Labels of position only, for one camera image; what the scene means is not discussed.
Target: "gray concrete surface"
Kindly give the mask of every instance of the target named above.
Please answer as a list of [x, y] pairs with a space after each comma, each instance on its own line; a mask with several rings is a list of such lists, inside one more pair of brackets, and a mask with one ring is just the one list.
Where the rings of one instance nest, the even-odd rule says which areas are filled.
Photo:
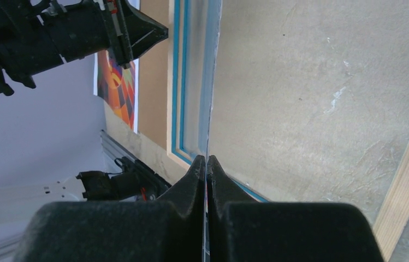
[[210, 152], [231, 175], [372, 224], [408, 140], [409, 1], [223, 1]]
[[34, 90], [6, 78], [15, 94], [0, 95], [0, 187], [104, 170], [93, 62], [90, 56], [40, 73]]

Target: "white wall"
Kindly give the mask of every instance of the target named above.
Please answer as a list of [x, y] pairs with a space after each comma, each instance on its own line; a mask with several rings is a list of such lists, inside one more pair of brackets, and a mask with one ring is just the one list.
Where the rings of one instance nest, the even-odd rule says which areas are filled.
[[7, 83], [0, 95], [0, 187], [103, 170], [103, 100], [92, 94], [94, 57], [34, 76], [37, 88]]

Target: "colorful poster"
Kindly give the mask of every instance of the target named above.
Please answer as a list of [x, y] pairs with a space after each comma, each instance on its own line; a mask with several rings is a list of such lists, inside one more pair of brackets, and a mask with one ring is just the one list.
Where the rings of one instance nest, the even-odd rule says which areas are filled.
[[123, 69], [109, 57], [107, 51], [100, 51], [95, 64], [95, 94], [103, 98], [113, 112], [137, 133], [138, 61], [132, 61], [129, 69]]

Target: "orange geometric artwork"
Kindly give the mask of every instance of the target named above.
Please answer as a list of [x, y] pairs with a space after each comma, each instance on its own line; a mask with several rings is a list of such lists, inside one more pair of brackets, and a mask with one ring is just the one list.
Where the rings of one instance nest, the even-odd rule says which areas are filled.
[[132, 130], [135, 121], [135, 64], [129, 69], [118, 66], [107, 51], [98, 52], [98, 96]]

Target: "red cable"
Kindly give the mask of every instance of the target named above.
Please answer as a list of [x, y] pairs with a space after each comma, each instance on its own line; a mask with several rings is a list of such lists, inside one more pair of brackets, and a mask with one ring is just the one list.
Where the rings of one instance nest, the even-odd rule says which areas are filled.
[[141, 191], [141, 195], [143, 196], [143, 200], [147, 201], [146, 200], [146, 194], [145, 194], [146, 189], [144, 187], [142, 187], [142, 188], [140, 188], [140, 191]]

